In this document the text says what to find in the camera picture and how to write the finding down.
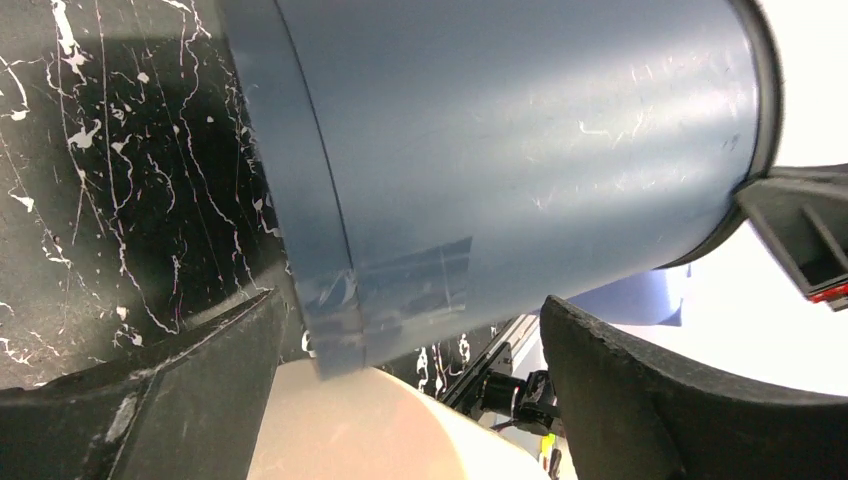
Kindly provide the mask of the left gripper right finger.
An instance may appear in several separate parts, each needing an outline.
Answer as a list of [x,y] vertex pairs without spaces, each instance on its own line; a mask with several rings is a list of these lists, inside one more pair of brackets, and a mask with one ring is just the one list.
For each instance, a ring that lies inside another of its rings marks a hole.
[[735,375],[551,296],[540,334],[580,479],[843,479],[847,401]]

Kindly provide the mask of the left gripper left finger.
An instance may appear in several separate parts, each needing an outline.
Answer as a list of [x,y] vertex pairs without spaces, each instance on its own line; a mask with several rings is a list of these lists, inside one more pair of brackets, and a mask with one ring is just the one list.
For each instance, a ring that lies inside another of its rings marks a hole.
[[268,291],[125,357],[1,394],[5,479],[243,479],[278,365]]

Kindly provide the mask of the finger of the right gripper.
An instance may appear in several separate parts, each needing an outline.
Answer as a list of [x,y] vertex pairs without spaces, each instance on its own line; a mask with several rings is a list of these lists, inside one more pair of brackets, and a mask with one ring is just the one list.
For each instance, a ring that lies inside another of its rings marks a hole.
[[847,308],[845,164],[774,167],[734,199],[806,300]]

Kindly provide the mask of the blue plastic bucket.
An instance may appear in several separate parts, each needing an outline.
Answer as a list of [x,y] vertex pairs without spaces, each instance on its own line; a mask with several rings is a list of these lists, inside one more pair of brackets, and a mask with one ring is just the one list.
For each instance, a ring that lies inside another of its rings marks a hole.
[[650,270],[576,295],[569,303],[610,324],[682,325],[691,266]]

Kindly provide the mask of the dark navy bucket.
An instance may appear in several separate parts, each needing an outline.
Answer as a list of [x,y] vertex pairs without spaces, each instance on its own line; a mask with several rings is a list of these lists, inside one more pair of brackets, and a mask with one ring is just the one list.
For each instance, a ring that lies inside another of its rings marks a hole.
[[754,1],[224,1],[220,18],[327,377],[708,254],[779,142]]

